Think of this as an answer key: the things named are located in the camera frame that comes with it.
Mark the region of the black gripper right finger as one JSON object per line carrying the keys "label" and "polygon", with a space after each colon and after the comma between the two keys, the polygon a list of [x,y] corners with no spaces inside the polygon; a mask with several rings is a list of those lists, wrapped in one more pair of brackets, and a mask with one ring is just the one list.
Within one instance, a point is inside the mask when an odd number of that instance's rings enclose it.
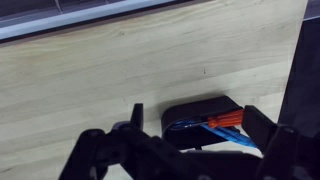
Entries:
{"label": "black gripper right finger", "polygon": [[270,155],[270,145],[277,125],[253,105],[244,107],[241,127],[264,156]]}

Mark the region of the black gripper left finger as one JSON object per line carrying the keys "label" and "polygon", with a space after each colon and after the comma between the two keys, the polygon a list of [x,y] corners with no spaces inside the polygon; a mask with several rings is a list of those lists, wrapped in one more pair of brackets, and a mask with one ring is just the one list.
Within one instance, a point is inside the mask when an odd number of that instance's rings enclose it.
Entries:
{"label": "black gripper left finger", "polygon": [[133,111],[130,118],[130,123],[140,130],[143,129],[144,122],[144,106],[142,103],[137,103],[133,107]]}

